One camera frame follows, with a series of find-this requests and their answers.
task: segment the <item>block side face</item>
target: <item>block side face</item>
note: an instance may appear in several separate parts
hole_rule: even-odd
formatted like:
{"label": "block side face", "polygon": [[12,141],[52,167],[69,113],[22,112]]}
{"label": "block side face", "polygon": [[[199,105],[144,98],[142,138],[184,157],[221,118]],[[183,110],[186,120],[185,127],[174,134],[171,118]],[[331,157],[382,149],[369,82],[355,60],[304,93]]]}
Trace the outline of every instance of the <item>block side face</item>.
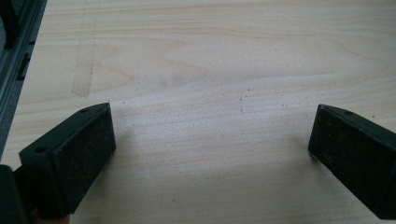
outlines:
{"label": "block side face", "polygon": [[111,113],[108,109],[71,141],[53,151],[52,159],[69,213],[76,211],[115,147]]}
{"label": "block side face", "polygon": [[0,165],[0,223],[32,223],[29,216],[18,193],[12,170],[8,166]]}
{"label": "block side face", "polygon": [[57,218],[67,215],[64,196],[48,155],[24,151],[20,153],[20,157],[23,170],[35,194],[40,216]]}
{"label": "block side face", "polygon": [[387,188],[396,158],[393,150],[322,108],[317,113],[309,151],[377,215],[377,202]]}

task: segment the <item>light wood surface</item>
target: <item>light wood surface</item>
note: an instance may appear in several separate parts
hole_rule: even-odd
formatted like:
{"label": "light wood surface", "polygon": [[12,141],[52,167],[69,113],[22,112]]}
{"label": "light wood surface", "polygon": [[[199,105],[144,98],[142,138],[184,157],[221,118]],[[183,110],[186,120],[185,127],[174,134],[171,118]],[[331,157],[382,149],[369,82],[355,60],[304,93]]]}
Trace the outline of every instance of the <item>light wood surface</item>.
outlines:
{"label": "light wood surface", "polygon": [[381,222],[307,143],[318,104],[396,132],[395,1],[49,0],[2,163],[110,102],[72,223]]}

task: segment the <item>black plastic part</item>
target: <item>black plastic part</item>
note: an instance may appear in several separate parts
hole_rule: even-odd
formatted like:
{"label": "black plastic part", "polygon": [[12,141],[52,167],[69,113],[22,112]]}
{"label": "black plastic part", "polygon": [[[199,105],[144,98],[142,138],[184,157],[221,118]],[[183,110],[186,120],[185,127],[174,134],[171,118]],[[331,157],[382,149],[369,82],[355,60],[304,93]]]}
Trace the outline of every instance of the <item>black plastic part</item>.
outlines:
{"label": "black plastic part", "polygon": [[0,223],[32,224],[25,210],[11,168],[0,165]]}
{"label": "black plastic part", "polygon": [[20,24],[18,23],[18,18],[11,0],[0,0],[0,16],[6,30],[6,44],[4,48],[10,49],[20,32]]}
{"label": "black plastic part", "polygon": [[396,133],[319,105],[308,149],[379,218],[396,218]]}
{"label": "black plastic part", "polygon": [[101,104],[78,111],[21,151],[40,216],[74,213],[115,148],[110,105]]}

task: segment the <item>black block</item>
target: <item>black block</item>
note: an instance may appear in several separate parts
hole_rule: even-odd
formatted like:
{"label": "black block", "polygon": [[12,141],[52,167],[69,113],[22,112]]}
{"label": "black block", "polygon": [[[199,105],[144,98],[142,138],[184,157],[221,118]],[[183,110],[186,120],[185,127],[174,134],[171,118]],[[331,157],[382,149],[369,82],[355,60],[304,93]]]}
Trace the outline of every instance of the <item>black block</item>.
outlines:
{"label": "black block", "polygon": [[319,105],[308,148],[379,218],[396,218],[395,133],[350,111]]}
{"label": "black block", "polygon": [[110,105],[87,107],[20,152],[43,218],[76,211],[116,148]]}

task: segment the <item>wood grain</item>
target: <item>wood grain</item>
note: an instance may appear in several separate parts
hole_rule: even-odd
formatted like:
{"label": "wood grain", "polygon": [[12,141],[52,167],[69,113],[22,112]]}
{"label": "wood grain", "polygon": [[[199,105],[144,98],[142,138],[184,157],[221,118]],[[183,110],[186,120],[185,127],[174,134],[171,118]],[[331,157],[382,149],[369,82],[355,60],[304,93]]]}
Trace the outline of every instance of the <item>wood grain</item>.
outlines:
{"label": "wood grain", "polygon": [[318,104],[396,131],[395,21],[391,0],[49,0],[2,163],[110,102],[117,152],[72,223],[379,223],[307,142]]}

